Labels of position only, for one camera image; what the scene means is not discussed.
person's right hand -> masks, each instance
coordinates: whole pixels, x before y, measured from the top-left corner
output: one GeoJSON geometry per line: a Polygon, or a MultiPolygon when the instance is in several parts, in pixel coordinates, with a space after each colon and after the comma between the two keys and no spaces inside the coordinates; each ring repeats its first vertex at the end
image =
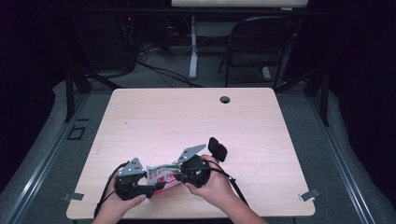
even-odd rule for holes
{"type": "MultiPolygon", "coordinates": [[[[209,163],[209,166],[215,169],[220,169],[216,164],[218,162],[211,156],[203,155],[201,158],[204,161],[213,161],[209,163]]],[[[191,194],[203,197],[208,203],[221,208],[226,205],[226,203],[230,199],[234,199],[237,197],[233,193],[233,189],[231,188],[230,182],[227,177],[219,172],[211,171],[210,178],[207,183],[200,187],[196,188],[194,185],[190,183],[186,183],[186,187],[190,190],[191,194]]]]}

hand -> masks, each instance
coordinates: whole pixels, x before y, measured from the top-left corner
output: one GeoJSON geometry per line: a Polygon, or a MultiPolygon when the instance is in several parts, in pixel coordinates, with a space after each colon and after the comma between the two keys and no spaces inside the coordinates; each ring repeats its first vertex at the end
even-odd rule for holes
{"type": "Polygon", "coordinates": [[[111,195],[103,202],[98,215],[93,221],[93,224],[117,223],[120,221],[120,219],[122,219],[129,209],[141,204],[146,200],[147,197],[145,194],[139,195],[127,201],[121,199],[114,191],[116,179],[117,175],[114,175],[106,191],[106,196],[109,194],[111,195]]]}
{"type": "MultiPolygon", "coordinates": [[[[203,155],[201,157],[204,161],[212,161],[209,163],[210,167],[219,169],[219,167],[216,165],[218,162],[213,157],[207,155],[203,155]]],[[[206,185],[200,187],[199,189],[190,183],[186,183],[186,187],[190,190],[191,194],[203,197],[208,203],[220,209],[222,206],[227,204],[229,199],[237,198],[237,196],[233,193],[227,177],[216,171],[210,172],[210,178],[206,185]]]]}

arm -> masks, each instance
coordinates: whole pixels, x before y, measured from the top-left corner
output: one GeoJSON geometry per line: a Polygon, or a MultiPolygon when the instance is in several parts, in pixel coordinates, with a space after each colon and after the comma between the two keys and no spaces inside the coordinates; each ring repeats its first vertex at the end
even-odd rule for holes
{"type": "Polygon", "coordinates": [[[145,194],[139,195],[127,201],[121,199],[114,192],[116,178],[117,176],[114,175],[106,192],[106,196],[109,194],[111,195],[103,202],[102,207],[100,208],[99,213],[92,224],[115,224],[120,219],[122,219],[129,209],[141,204],[146,200],[145,194]]]}
{"type": "MultiPolygon", "coordinates": [[[[204,155],[202,158],[206,161],[216,162],[210,156],[204,155]]],[[[210,167],[218,168],[212,162],[209,164],[210,167]]],[[[206,185],[199,189],[189,183],[186,183],[186,187],[192,194],[203,197],[208,203],[220,209],[234,224],[267,223],[233,193],[228,179],[218,172],[211,172],[206,185]]]]}

person's left hand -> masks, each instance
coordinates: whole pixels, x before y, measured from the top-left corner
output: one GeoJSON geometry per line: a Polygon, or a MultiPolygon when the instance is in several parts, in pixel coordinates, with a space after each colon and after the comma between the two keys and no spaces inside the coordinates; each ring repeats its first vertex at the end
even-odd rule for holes
{"type": "Polygon", "coordinates": [[[108,185],[106,196],[111,194],[103,203],[102,207],[99,210],[98,215],[96,216],[93,224],[114,224],[120,221],[125,213],[141,204],[143,201],[146,200],[146,195],[142,194],[131,200],[124,201],[121,199],[115,190],[115,183],[116,183],[117,175],[114,175],[113,179],[111,180],[110,184],[108,185]]]}

wooden tabletop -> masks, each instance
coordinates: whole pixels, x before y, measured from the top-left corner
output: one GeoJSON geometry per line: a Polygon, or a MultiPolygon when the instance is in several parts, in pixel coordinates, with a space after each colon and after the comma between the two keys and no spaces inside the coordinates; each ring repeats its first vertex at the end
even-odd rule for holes
{"type": "Polygon", "coordinates": [[[306,7],[308,0],[172,0],[173,7],[306,7]]]}
{"type": "MultiPolygon", "coordinates": [[[[67,216],[92,218],[108,177],[120,164],[135,157],[144,167],[171,163],[184,148],[208,144],[210,137],[227,147],[221,166],[261,217],[315,213],[311,201],[299,199],[308,187],[273,90],[200,88],[115,90],[76,187],[84,198],[70,203],[67,216]],[[222,103],[222,96],[230,103],[222,103]]],[[[207,148],[198,154],[210,155],[207,148]]],[[[179,184],[124,218],[205,217],[225,215],[179,184]]]]}

